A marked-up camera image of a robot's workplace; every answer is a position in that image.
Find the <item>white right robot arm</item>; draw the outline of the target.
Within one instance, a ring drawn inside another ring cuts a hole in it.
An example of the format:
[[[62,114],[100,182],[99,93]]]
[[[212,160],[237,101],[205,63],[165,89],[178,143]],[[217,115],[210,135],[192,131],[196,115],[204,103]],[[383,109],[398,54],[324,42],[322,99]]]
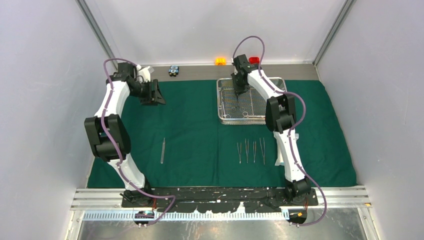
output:
[[[231,74],[236,95],[253,87],[266,101],[265,125],[277,142],[276,165],[284,166],[285,198],[291,205],[299,205],[311,192],[311,181],[300,159],[296,140],[297,114],[293,92],[283,91],[268,78],[258,63],[249,62],[242,54],[232,59]]]

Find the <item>steel surgical forceps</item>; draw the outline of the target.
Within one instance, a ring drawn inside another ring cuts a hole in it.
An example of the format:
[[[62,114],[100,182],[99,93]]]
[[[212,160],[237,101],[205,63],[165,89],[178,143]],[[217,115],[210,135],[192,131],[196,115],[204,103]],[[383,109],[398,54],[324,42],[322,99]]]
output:
[[[241,164],[242,163],[242,149],[243,149],[243,144],[241,142],[237,142],[236,143],[236,146],[237,146],[239,164]]]

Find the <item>steel needle holder clamp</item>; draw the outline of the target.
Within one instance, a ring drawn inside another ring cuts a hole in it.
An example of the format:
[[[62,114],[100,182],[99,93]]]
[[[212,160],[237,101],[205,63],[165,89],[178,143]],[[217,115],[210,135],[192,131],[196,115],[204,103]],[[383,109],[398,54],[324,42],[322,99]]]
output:
[[[254,141],[252,144],[252,151],[253,151],[253,162],[256,162],[256,157],[257,157],[257,142]]]

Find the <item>long steel probe rod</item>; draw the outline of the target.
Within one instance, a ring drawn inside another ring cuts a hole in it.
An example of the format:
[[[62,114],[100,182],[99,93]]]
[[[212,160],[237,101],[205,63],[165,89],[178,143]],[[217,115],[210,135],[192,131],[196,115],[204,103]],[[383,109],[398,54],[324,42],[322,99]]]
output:
[[[160,164],[163,164],[164,163],[165,150],[166,150],[166,138],[164,137],[163,138],[163,141],[162,141]]]

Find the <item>green surgical drape cloth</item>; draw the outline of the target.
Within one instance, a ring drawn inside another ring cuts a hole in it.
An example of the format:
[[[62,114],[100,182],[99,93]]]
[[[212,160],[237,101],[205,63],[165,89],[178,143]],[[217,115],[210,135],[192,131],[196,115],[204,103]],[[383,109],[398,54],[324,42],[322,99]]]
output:
[[[283,187],[285,170],[275,164],[273,134],[265,125],[222,124],[216,85],[215,80],[161,82],[165,105],[141,105],[135,97],[126,100],[121,119],[138,169],[153,187]],[[355,186],[357,174],[325,87],[317,80],[288,80],[286,85],[303,99],[303,103],[295,104],[297,115],[304,116],[295,132],[305,171],[321,187]],[[260,138],[265,141],[265,165]],[[245,139],[249,139],[248,163]],[[240,142],[241,164],[237,150]]]

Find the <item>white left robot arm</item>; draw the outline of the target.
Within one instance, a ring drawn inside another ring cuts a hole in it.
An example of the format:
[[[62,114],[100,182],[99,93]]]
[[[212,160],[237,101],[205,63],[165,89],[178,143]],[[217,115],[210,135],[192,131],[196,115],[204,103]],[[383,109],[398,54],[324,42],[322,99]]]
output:
[[[153,202],[153,193],[145,175],[131,156],[131,140],[121,119],[128,97],[138,98],[142,105],[165,105],[152,66],[120,62],[118,70],[107,75],[106,93],[100,108],[84,120],[84,128],[93,155],[109,164],[119,175],[127,191],[135,192],[141,207]]]

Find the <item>metal mesh instrument tray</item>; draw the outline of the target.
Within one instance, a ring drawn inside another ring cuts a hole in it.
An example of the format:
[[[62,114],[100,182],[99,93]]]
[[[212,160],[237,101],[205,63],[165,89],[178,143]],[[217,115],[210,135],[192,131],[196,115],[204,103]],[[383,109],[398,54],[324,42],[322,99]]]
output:
[[[264,125],[266,99],[252,86],[236,97],[232,78],[219,78],[216,81],[217,115],[224,125]],[[241,118],[241,112],[247,111],[252,117]]]

